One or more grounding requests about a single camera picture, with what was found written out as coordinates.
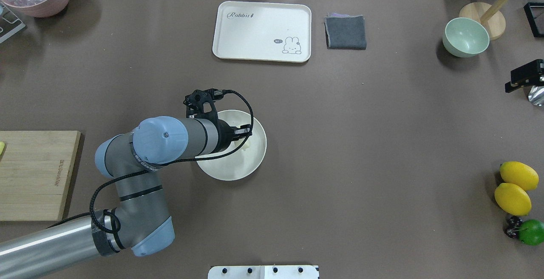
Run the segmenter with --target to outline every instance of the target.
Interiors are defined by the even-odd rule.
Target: light blue joint cap
[[[179,158],[187,148],[187,128],[170,116],[148,118],[134,129],[134,151],[144,161],[164,164]]]
[[[99,169],[99,172],[103,174],[104,176],[108,178],[113,178],[112,175],[108,172],[107,168],[105,168],[105,152],[108,150],[109,143],[113,141],[114,138],[118,137],[120,135],[116,135],[112,137],[111,139],[105,141],[102,143],[95,152],[95,165],[96,168]]]
[[[149,236],[132,247],[132,252],[135,256],[149,256],[167,248],[174,238],[172,217],[169,217]]]

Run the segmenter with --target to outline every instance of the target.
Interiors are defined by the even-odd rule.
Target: mint green bowl
[[[487,49],[489,34],[482,24],[466,17],[457,17],[445,26],[442,43],[450,54],[468,58]]]

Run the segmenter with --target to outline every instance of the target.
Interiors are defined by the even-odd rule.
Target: robotic arm
[[[95,153],[95,164],[112,180],[97,189],[90,213],[0,244],[0,278],[34,278],[125,248],[131,248],[136,256],[147,256],[169,246],[175,236],[157,171],[172,163],[195,161],[198,155],[224,151],[232,141],[247,140],[253,118],[251,124],[239,128],[218,119],[214,102],[230,93],[241,97],[253,117],[247,101],[235,91],[196,90],[183,101],[186,118],[148,118],[133,131],[102,143]],[[204,111],[206,103],[211,107],[209,112]],[[204,159],[225,157],[242,145],[225,155]],[[113,183],[120,206],[94,211],[99,191]]]

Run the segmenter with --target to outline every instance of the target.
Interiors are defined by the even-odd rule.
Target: yellow lemon
[[[504,211],[512,215],[527,215],[531,211],[531,199],[519,186],[501,183],[495,189],[495,200]]]
[[[538,185],[538,174],[530,166],[517,161],[501,165],[501,177],[504,182],[519,185],[523,190],[534,190]]]

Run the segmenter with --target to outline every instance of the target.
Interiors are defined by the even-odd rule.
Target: gray table
[[[84,135],[69,215],[106,181],[99,144],[145,118],[182,116],[194,89],[241,92],[268,136],[260,168],[237,182],[195,163],[163,169],[176,231],[167,249],[48,278],[199,279],[212,265],[274,263],[318,264],[321,278],[542,278],[542,245],[507,238],[493,199],[503,161],[544,174],[542,109],[503,87],[542,58],[526,0],[503,8],[504,36],[464,60],[445,52],[443,28],[465,4],[494,0],[248,0],[310,7],[304,64],[216,58],[224,1],[71,0],[64,15],[24,17],[28,28],[0,45],[0,129]],[[365,16],[367,50],[326,48],[331,12]],[[236,97],[218,106],[245,109]],[[544,186],[529,195],[544,220]],[[113,187],[96,203],[116,205]],[[0,242],[50,224],[2,222]]]

